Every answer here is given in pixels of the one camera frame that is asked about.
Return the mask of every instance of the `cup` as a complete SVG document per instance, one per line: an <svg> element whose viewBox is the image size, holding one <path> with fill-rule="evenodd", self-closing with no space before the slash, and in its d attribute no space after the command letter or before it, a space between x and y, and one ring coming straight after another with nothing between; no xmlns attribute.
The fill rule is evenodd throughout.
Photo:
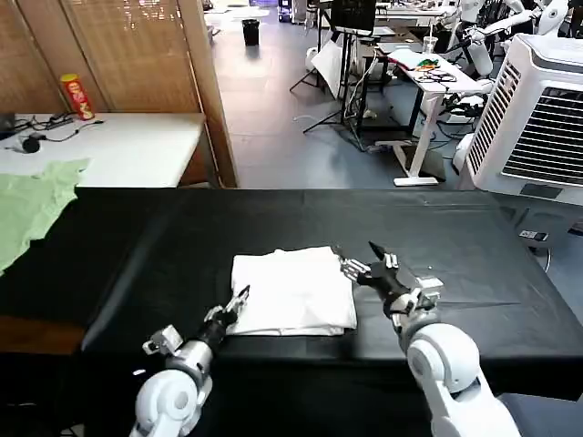
<svg viewBox="0 0 583 437"><path fill-rule="evenodd" d="M437 36L424 36L423 53L433 53L435 44L437 44Z"/></svg>

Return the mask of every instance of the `floor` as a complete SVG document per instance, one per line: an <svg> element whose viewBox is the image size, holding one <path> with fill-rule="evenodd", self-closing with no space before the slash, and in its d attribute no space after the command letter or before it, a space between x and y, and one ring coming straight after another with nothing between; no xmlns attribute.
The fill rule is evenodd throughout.
<svg viewBox="0 0 583 437"><path fill-rule="evenodd" d="M289 91L306 72L304 58L316 45L315 30L306 33L303 26L279 23L274 8L261 20L259 46L244 45L240 23L220 28L213 54L242 188L394 188L393 178L402 172L392 154L358 151L344 129L317 127L302 133L338 108L330 93L311 86ZM369 95L369 108L398 102L392 115L403 123L414 92L411 84L386 87L383 95ZM459 129L451 127L446 133ZM439 140L445 140L441 133L435 138ZM455 142L437 150L450 158ZM449 161L444 162L447 181L438 189L451 189L456 174ZM548 276L583 323L582 243L583 238L568 234L564 244L553 249ZM546 258L538 261L544 265Z"/></svg>

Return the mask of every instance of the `black tablecloth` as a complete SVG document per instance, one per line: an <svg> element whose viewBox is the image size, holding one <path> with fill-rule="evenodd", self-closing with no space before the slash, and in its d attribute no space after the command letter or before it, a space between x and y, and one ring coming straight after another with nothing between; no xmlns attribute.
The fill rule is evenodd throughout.
<svg viewBox="0 0 583 437"><path fill-rule="evenodd" d="M96 371L108 372L111 383L122 384L146 363L140 346L151 332L173 323L193 334L208 308L228 300L234 255L340 244L347 255L372 261L370 239L444 282L443 320L476 341L495 391L574 397L583 390L583 330L487 194L80 189L78 195L44 247L32 248L0 279L2 312L90 319L97 297L129 278L125 303L84 350L98 357ZM144 251L140 242L153 229L155 241ZM66 253L71 249L75 255ZM47 259L48 250L61 260ZM138 274L136 263L128 271L129 259L139 259ZM26 275L35 268L53 281L50 288ZM342 337L226 339L213 364L214 402L234 396L236 404L245 402L241 393L251 386L274 391L268 399L278 392L301 397L311 385L340 390L327 378L360 389L414 388L378 299L367 288L354 298L358 329Z"/></svg>

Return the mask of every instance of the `trash can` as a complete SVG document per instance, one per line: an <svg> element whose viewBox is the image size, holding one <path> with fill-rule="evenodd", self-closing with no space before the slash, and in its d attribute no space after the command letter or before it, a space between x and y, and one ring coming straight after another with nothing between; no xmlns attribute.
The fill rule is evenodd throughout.
<svg viewBox="0 0 583 437"><path fill-rule="evenodd" d="M246 46L259 45L259 20L243 20L243 36Z"/></svg>

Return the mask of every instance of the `pringles can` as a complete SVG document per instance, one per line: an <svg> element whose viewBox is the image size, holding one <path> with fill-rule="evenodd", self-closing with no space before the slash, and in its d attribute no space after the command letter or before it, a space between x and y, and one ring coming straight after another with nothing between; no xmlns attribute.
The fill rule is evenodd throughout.
<svg viewBox="0 0 583 437"><path fill-rule="evenodd" d="M79 76L72 74L62 75L61 82L65 87L66 93L69 94L79 118L82 120L90 120L95 117L95 113L91 109L91 104L89 103L85 89L83 89L83 85L81 85Z"/></svg>

